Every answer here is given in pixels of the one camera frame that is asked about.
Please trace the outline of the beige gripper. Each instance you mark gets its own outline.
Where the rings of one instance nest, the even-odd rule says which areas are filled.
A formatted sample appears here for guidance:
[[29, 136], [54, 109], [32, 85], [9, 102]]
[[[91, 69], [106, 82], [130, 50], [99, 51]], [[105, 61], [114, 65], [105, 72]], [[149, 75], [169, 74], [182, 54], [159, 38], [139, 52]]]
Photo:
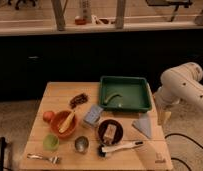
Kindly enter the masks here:
[[171, 111], [168, 107], [162, 103], [162, 101], [158, 98], [157, 95], [154, 95], [154, 101], [157, 110], [158, 124], [164, 125], [171, 116]]

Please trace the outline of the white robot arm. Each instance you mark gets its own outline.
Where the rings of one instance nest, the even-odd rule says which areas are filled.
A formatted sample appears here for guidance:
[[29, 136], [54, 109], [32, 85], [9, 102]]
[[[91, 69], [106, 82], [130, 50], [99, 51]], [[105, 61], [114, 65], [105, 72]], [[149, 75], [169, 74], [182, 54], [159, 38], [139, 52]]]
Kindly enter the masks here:
[[166, 123], [171, 116], [168, 109], [181, 99], [195, 105], [203, 113], [202, 78], [203, 70], [195, 62], [169, 68], [161, 74], [161, 86], [154, 94], [159, 125]]

